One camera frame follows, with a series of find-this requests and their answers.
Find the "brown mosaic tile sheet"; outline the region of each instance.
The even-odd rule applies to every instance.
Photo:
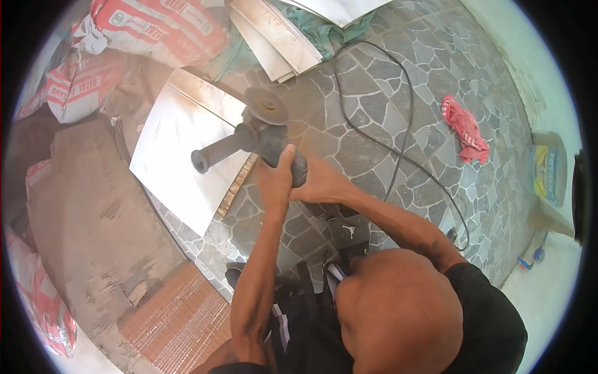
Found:
[[[230,339],[229,317],[228,302],[189,263],[120,332],[165,374],[186,374]]]

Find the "man's left hand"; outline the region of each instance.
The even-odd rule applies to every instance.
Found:
[[[295,146],[288,144],[280,154],[278,167],[271,168],[261,161],[257,170],[257,181],[266,214],[280,217],[286,215],[292,187],[291,163],[294,158]]]

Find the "grinder cutting disc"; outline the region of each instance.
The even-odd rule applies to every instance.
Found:
[[[256,118],[275,126],[287,124],[289,111],[285,103],[272,92],[260,87],[245,90],[245,103]]]

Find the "jordan logo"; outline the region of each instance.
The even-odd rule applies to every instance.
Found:
[[[351,233],[351,239],[353,239],[353,233],[355,232],[355,228],[349,226],[343,226],[343,228],[349,230],[349,232]]]

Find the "stone floor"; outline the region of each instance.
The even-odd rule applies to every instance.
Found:
[[[405,75],[375,48],[362,44],[339,60],[351,120],[395,148],[408,136],[406,155],[440,179],[465,217],[471,235],[464,256],[493,285],[500,285],[531,238],[526,216],[535,202],[520,184],[521,156],[531,142],[530,127],[500,52],[458,0],[395,0],[376,11],[361,38],[385,48],[404,64],[416,93],[415,111],[407,134],[410,103]],[[275,92],[288,106],[289,133],[301,151],[326,158],[368,193],[385,195],[396,157],[345,124],[331,62],[285,84],[273,84],[259,66],[230,73],[223,82],[240,93],[249,86]],[[464,164],[457,156],[459,141],[440,114],[440,104],[448,94],[475,115],[490,144],[484,165],[477,160]],[[405,160],[400,171],[389,202],[429,219],[444,232],[456,226],[457,244],[463,248],[465,227],[443,191]],[[158,201],[154,203],[187,256],[230,301],[225,264],[248,258],[264,213],[253,176],[227,216],[215,218],[203,238]],[[396,247],[373,224],[371,233],[372,250]],[[294,276],[291,268],[305,259],[320,289],[323,256],[331,254],[329,240],[323,221],[301,204],[291,203],[280,241],[280,271]]]

